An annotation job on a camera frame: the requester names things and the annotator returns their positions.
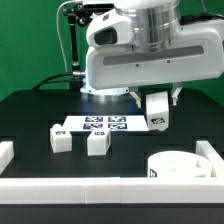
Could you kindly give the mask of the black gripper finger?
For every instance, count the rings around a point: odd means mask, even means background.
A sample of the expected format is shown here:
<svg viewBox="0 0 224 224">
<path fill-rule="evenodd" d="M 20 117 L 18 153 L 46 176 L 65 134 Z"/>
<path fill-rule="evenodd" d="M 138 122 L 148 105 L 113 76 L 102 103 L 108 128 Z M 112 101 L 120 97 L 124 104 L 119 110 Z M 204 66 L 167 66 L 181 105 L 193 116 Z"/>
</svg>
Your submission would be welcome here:
<svg viewBox="0 0 224 224">
<path fill-rule="evenodd" d="M 130 88 L 129 93 L 135 99 L 137 107 L 140 108 L 142 95 L 141 95 L 140 91 L 138 90 L 138 88 L 137 87 Z"/>
<path fill-rule="evenodd" d="M 171 97 L 172 97 L 172 102 L 173 102 L 174 106 L 177 105 L 178 96 L 179 96 L 182 88 L 183 88 L 183 85 L 181 83 L 174 83 L 173 84 L 173 88 L 171 90 Z"/>
</svg>

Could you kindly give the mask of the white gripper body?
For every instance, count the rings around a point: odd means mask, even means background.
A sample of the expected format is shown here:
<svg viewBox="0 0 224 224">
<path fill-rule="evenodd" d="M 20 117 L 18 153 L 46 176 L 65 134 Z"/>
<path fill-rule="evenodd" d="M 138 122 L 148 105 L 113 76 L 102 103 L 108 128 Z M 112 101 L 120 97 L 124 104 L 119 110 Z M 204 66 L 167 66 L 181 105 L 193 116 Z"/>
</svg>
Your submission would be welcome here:
<svg viewBox="0 0 224 224">
<path fill-rule="evenodd" d="M 224 73 L 224 20 L 185 25 L 167 48 L 137 53 L 128 45 L 91 47 L 86 57 L 95 89 L 217 78 Z"/>
</svg>

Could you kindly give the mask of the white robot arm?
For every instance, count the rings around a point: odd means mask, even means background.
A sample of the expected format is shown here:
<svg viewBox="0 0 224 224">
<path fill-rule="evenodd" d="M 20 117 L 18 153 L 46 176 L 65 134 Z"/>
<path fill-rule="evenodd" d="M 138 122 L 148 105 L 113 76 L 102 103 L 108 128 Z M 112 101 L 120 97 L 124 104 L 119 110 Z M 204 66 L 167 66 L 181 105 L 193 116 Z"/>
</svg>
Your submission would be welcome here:
<svg viewBox="0 0 224 224">
<path fill-rule="evenodd" d="M 224 16 L 181 16 L 180 0 L 114 0 L 94 18 L 86 39 L 87 84 L 95 90 L 171 83 L 224 73 Z"/>
</svg>

